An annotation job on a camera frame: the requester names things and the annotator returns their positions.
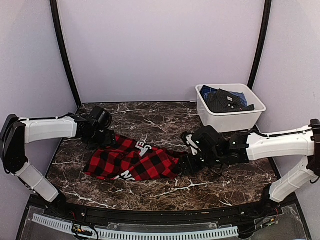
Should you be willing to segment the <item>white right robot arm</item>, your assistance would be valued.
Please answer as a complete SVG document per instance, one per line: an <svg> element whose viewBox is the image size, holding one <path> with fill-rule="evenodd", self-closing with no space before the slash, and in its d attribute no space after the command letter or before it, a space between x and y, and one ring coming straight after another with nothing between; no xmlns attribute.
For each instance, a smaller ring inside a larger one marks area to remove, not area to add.
<svg viewBox="0 0 320 240"><path fill-rule="evenodd" d="M295 160L296 165L282 172L280 179L263 189L255 213L266 217L275 204L306 183L320 178L320 121L293 130L262 133L258 129L219 133L212 126L203 126L194 133L181 134L191 153L179 160L184 175L192 175L216 165L248 164L262 159Z"/></svg>

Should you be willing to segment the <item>red black plaid shirt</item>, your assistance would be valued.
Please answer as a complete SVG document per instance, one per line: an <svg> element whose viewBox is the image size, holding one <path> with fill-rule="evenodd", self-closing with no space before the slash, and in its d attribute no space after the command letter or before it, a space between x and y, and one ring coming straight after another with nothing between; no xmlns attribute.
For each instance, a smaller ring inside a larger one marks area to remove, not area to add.
<svg viewBox="0 0 320 240"><path fill-rule="evenodd" d="M180 158L187 152L152 146L122 135L115 144L97 149L83 173L99 180L147 181L172 179L182 173Z"/></svg>

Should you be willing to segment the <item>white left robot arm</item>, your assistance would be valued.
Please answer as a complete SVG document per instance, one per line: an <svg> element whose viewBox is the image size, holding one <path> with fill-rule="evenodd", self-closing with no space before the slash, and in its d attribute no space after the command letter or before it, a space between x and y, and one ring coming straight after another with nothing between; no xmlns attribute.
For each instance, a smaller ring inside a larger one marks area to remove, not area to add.
<svg viewBox="0 0 320 240"><path fill-rule="evenodd" d="M42 157L52 156L63 139L79 139L90 149L106 147L115 142L115 134L109 129L111 123L112 116L105 111L36 118L10 114L0 132L0 159L4 171L51 204L51 210L58 217L67 218L71 208L64 202L64 194L44 176L40 161L32 158L37 153Z"/></svg>

